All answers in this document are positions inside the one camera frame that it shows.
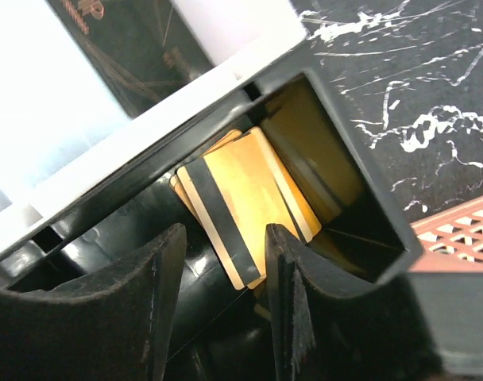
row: black marble surface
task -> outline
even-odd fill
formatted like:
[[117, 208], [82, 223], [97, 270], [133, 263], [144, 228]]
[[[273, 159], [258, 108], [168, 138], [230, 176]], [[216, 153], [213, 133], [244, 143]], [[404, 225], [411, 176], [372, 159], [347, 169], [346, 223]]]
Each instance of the black marble surface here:
[[409, 221], [483, 195], [483, 0], [295, 0]]

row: pink perforated basket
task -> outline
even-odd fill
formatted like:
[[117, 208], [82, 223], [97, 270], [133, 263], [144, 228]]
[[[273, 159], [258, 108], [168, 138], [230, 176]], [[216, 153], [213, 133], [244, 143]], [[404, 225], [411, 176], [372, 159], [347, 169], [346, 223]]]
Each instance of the pink perforated basket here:
[[483, 196], [412, 227], [424, 252], [411, 271], [483, 272]]

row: stack of cards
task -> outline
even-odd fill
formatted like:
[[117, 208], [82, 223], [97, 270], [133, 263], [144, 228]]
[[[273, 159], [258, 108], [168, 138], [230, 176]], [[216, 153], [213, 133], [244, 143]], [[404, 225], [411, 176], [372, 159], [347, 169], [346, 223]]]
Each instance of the stack of cards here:
[[258, 127], [232, 130], [181, 167], [171, 186], [206, 230], [234, 287], [266, 277], [265, 229], [284, 225], [303, 242], [321, 229], [305, 197]]

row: marble countertop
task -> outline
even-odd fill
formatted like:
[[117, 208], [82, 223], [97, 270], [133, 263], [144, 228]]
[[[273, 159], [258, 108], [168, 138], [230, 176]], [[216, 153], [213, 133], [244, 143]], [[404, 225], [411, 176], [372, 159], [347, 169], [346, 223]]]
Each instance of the marble countertop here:
[[295, 6], [409, 221], [483, 195], [483, 1]]

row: plastic grid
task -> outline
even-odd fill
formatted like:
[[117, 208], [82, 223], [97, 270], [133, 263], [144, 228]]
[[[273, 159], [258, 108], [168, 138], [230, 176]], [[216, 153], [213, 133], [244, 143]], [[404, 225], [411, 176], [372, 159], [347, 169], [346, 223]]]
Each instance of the plastic grid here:
[[412, 227], [424, 254], [411, 271], [483, 272], [483, 196]]

